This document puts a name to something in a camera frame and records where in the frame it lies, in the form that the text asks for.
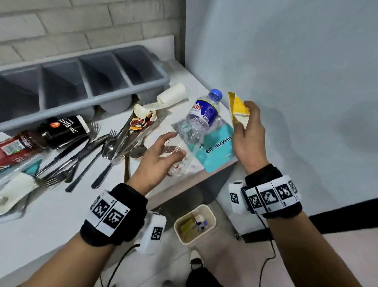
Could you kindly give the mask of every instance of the pant leg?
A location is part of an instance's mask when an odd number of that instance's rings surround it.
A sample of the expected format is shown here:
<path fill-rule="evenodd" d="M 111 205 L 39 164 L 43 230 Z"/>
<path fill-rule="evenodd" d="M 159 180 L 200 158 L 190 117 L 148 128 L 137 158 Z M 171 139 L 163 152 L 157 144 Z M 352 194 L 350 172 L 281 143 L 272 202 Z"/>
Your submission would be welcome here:
<path fill-rule="evenodd" d="M 213 274 L 205 267 L 190 272 L 186 287 L 222 287 Z"/>

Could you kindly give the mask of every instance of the hand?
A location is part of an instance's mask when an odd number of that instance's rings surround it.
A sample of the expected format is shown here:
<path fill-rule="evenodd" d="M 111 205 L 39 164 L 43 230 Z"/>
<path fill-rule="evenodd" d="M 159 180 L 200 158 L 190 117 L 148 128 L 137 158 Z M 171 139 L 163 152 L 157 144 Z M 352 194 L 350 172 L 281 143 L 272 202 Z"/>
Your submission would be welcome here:
<path fill-rule="evenodd" d="M 136 172 L 126 184 L 142 195 L 146 195 L 157 186 L 167 175 L 170 168 L 186 156 L 185 151 L 176 151 L 166 158 L 160 157 L 164 143 L 175 136 L 175 132 L 161 135 L 146 151 Z"/>
<path fill-rule="evenodd" d="M 261 124 L 260 109 L 252 101 L 245 101 L 249 109 L 247 128 L 242 123 L 235 124 L 232 148 L 248 175 L 269 164 L 265 152 L 265 128 Z"/>

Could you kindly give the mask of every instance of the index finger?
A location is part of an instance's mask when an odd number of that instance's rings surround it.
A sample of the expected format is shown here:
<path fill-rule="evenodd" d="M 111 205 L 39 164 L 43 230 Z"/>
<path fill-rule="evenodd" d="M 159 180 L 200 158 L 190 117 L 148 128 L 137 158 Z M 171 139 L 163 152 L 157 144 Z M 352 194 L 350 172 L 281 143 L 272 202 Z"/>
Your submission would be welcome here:
<path fill-rule="evenodd" d="M 253 101 L 245 101 L 244 105 L 249 109 L 249 120 L 246 129 L 254 122 L 260 122 L 260 108 Z"/>
<path fill-rule="evenodd" d="M 154 142 L 154 144 L 151 146 L 151 149 L 154 149 L 161 153 L 161 151 L 164 148 L 164 144 L 167 140 L 173 138 L 176 136 L 176 133 L 174 131 L 171 131 L 166 134 L 162 134 L 161 136 L 158 137 L 158 139 Z"/>

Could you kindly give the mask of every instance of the black wristband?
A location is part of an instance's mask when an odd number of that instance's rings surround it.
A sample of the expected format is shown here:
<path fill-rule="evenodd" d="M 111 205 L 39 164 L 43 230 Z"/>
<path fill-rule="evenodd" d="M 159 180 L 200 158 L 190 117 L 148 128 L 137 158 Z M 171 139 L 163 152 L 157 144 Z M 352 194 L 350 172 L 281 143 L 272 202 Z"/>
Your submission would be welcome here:
<path fill-rule="evenodd" d="M 130 211 L 110 237 L 97 230 L 88 220 L 85 220 L 80 229 L 80 235 L 89 245 L 121 245 L 124 241 L 133 240 L 144 225 L 148 199 L 124 183 L 117 185 L 109 194 L 117 201 L 127 206 Z"/>
<path fill-rule="evenodd" d="M 282 173 L 279 171 L 279 169 L 272 164 L 268 164 L 267 166 L 259 169 L 258 171 L 246 176 L 245 183 L 248 188 L 252 188 L 280 177 L 282 177 Z M 274 212 L 265 213 L 262 216 L 266 219 L 272 219 L 277 217 L 291 218 L 300 214 L 301 211 L 302 204 L 300 202 L 297 202 L 286 208 Z"/>
<path fill-rule="evenodd" d="M 268 164 L 258 171 L 246 176 L 245 184 L 248 188 L 252 188 L 280 177 L 282 177 L 282 173 L 279 169 L 272 164 Z"/>

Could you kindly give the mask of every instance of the cutlery tray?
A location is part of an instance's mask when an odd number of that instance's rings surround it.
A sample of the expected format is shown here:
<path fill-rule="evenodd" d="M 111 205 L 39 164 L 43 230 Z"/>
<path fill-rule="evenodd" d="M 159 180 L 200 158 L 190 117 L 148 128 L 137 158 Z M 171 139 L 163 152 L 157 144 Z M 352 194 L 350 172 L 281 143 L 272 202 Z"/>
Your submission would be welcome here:
<path fill-rule="evenodd" d="M 141 45 L 3 70 L 0 132 L 49 117 L 81 115 L 91 120 L 94 105 L 122 103 L 125 110 L 132 94 L 143 104 L 151 103 L 169 82 L 163 62 Z"/>

